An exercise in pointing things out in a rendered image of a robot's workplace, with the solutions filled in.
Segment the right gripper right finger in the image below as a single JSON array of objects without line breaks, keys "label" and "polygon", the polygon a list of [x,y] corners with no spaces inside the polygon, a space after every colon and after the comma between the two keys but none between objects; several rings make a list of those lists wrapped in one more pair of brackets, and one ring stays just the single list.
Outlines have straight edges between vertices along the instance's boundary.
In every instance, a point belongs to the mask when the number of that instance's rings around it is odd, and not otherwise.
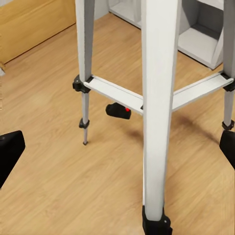
[{"label": "right gripper right finger", "polygon": [[224,130],[221,135],[219,148],[232,167],[235,168],[235,132]]}]

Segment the digital camera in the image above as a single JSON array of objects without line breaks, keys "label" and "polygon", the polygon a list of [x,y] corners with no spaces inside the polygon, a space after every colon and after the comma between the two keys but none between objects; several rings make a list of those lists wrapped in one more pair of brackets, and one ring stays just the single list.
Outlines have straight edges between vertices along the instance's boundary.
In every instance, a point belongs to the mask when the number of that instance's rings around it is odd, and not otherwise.
[{"label": "digital camera", "polygon": [[106,113],[108,116],[124,118],[124,119],[130,119],[130,116],[131,116],[131,110],[128,108],[125,108],[124,106],[118,103],[108,105],[106,107]]}]

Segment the camera tripod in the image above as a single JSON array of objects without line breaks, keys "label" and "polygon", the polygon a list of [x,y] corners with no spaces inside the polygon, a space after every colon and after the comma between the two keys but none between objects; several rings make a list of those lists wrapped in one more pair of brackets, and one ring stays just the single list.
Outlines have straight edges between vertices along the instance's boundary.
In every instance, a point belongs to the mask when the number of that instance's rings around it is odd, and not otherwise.
[{"label": "camera tripod", "polygon": [[[172,235],[164,213],[171,113],[224,89],[224,130],[235,122],[235,0],[223,0],[223,70],[174,92],[182,0],[141,0],[142,95],[91,74],[95,0],[75,0],[79,74],[72,83],[82,92],[79,127],[87,143],[89,94],[93,90],[143,115],[143,207],[145,235]],[[233,126],[232,126],[233,125]]]}]

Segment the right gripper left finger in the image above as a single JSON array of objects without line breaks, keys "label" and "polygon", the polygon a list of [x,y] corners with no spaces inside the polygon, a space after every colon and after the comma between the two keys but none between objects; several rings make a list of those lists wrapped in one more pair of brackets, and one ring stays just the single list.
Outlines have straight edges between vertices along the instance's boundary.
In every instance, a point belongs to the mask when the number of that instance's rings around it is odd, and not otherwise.
[{"label": "right gripper left finger", "polygon": [[24,149],[24,136],[20,130],[0,136],[0,189]]}]

